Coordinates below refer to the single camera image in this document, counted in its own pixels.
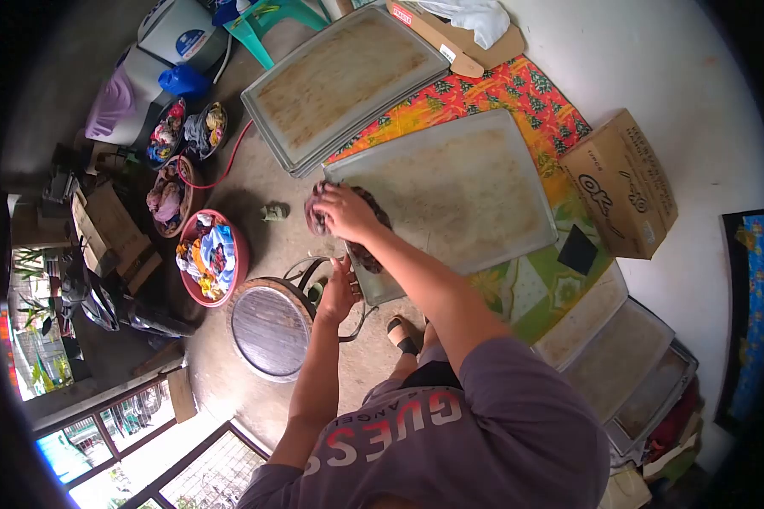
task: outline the colorful mat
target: colorful mat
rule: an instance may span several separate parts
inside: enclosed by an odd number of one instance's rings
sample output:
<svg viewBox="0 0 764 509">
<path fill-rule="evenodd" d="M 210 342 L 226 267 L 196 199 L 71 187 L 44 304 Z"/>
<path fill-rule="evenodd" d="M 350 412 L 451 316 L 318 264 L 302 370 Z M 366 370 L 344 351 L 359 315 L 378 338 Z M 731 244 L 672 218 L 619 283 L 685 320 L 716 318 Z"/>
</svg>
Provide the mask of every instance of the colorful mat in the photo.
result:
<svg viewBox="0 0 764 509">
<path fill-rule="evenodd" d="M 557 162 L 591 132 L 591 127 L 535 64 L 520 56 L 485 71 L 480 78 L 453 74 L 439 80 L 379 117 L 326 163 L 404 134 L 499 107 L 515 118 L 530 149 L 560 239 L 545 249 L 472 274 L 469 281 L 522 341 L 534 344 L 580 300 L 612 261 L 577 191 Z M 557 261 L 572 225 L 598 248 L 588 276 Z"/>
</svg>

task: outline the white wall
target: white wall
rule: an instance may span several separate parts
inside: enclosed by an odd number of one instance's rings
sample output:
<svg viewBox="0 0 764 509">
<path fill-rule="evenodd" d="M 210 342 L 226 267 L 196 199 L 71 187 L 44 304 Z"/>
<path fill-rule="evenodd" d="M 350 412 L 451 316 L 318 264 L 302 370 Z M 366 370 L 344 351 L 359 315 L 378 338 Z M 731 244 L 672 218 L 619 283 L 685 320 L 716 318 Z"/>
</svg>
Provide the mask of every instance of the white wall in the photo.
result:
<svg viewBox="0 0 764 509">
<path fill-rule="evenodd" d="M 731 438 L 713 422 L 730 328 L 719 215 L 764 208 L 764 127 L 723 39 L 689 0 L 501 0 L 525 55 L 592 126 L 627 107 L 665 168 L 680 216 L 651 261 L 619 260 L 629 292 L 699 359 L 698 462 Z"/>
</svg>

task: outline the man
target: man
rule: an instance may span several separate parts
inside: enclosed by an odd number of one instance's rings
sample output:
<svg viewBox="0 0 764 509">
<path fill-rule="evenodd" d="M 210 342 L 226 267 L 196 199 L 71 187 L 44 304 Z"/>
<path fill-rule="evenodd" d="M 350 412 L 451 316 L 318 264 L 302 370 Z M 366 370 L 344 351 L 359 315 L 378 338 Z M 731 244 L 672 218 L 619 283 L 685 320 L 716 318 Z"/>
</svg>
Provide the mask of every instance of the man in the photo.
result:
<svg viewBox="0 0 764 509">
<path fill-rule="evenodd" d="M 394 317 L 393 373 L 337 417 L 337 327 L 361 297 L 348 258 L 332 259 L 286 431 L 239 507 L 597 507 L 609 445 L 580 395 L 462 277 L 383 227 L 350 188 L 326 185 L 315 210 L 429 319 L 421 359 L 412 325 Z"/>
</svg>

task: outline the sandal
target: sandal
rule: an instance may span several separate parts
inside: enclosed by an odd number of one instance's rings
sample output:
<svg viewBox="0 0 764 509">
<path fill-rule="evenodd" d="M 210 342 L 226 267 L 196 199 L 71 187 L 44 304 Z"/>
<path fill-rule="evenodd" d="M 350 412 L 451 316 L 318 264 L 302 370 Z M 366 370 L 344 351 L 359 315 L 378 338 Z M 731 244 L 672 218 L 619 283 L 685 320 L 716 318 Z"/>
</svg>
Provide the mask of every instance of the sandal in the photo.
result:
<svg viewBox="0 0 764 509">
<path fill-rule="evenodd" d="M 402 353 L 412 353 L 418 355 L 421 350 L 422 338 L 416 327 L 410 323 L 410 320 L 395 314 L 388 321 L 388 339 Z"/>
</svg>

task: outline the green plastic chair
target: green plastic chair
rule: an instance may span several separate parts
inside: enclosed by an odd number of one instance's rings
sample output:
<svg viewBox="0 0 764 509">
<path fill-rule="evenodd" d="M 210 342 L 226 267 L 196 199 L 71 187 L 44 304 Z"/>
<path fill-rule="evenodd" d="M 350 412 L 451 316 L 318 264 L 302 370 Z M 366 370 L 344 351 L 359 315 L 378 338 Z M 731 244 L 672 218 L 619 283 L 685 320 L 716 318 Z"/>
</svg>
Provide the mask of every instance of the green plastic chair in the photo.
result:
<svg viewBox="0 0 764 509">
<path fill-rule="evenodd" d="M 275 65 L 275 61 L 263 47 L 261 42 L 263 37 L 270 28 L 285 18 L 294 18 L 318 32 L 326 28 L 331 23 L 331 17 L 328 15 L 322 0 L 317 0 L 317 4 L 323 10 L 323 14 L 326 16 L 325 20 L 301 0 L 259 0 L 246 9 L 239 18 L 224 24 L 224 28 L 246 46 L 268 71 Z M 277 6 L 279 8 L 275 11 L 255 13 L 255 10 L 260 12 L 265 9 L 265 6 Z"/>
</svg>

